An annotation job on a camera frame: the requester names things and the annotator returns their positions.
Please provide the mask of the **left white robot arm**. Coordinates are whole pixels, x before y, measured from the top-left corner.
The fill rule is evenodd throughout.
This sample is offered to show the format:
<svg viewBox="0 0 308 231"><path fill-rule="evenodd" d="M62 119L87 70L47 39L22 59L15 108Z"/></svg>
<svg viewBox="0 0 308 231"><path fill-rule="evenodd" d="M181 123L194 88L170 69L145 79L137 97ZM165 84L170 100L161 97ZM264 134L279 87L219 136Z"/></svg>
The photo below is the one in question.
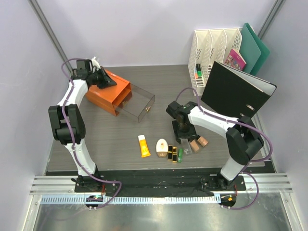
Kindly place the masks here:
<svg viewBox="0 0 308 231"><path fill-rule="evenodd" d="M98 169L91 159L85 144L86 128L79 106L88 92L89 87L105 87L112 79L103 67L94 67L93 70L76 79L65 73L69 79L69 87L64 97L56 106L50 106L48 114L52 134L71 154L78 170L79 177L88 177L86 187L92 192L102 188L103 183L111 181L102 180Z"/></svg>

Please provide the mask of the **beige foundation bottle black cap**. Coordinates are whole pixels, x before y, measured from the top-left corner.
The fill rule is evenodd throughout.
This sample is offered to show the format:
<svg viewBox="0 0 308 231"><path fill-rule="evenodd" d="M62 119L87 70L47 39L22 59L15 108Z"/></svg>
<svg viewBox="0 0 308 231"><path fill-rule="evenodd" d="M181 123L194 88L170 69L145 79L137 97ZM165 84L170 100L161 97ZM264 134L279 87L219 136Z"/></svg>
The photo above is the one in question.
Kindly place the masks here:
<svg viewBox="0 0 308 231"><path fill-rule="evenodd" d="M193 150L194 153L198 153L200 151L200 147L199 147L196 140L192 140L190 142L190 147L191 147L191 149Z"/></svg>

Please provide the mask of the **clear liquid bottle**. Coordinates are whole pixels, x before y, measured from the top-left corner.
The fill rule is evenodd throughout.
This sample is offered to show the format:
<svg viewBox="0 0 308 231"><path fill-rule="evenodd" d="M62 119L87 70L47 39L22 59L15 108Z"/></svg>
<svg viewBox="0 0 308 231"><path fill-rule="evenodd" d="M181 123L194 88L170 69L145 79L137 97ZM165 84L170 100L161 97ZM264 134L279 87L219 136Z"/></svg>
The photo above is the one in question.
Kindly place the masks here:
<svg viewBox="0 0 308 231"><path fill-rule="evenodd" d="M183 154L189 156L193 153L188 139L181 139L181 146L183 148Z"/></svg>

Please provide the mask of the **beige foundation bottle clear cap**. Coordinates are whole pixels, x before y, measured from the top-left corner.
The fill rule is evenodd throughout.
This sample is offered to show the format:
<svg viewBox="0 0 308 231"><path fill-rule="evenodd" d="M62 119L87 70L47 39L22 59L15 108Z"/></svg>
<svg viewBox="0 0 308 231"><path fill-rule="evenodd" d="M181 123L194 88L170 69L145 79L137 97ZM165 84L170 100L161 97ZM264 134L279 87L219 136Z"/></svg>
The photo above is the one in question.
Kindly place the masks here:
<svg viewBox="0 0 308 231"><path fill-rule="evenodd" d="M197 139L198 143L202 146L202 147L205 147L207 146L208 144L208 141L207 139L205 139L203 136L200 136L198 139Z"/></svg>

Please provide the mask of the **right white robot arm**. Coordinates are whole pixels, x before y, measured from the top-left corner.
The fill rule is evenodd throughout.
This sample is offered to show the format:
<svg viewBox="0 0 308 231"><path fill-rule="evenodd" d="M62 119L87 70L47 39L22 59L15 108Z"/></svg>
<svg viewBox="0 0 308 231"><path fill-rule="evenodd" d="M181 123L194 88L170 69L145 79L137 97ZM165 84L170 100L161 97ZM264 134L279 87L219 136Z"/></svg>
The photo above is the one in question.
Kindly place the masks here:
<svg viewBox="0 0 308 231"><path fill-rule="evenodd" d="M194 102L180 105L176 101L168 105L166 112L174 119L172 126L178 143L201 138L195 126L206 128L226 139L230 157L217 178L218 186L223 190L235 184L234 179L264 145L254 123L247 116L239 119L225 117Z"/></svg>

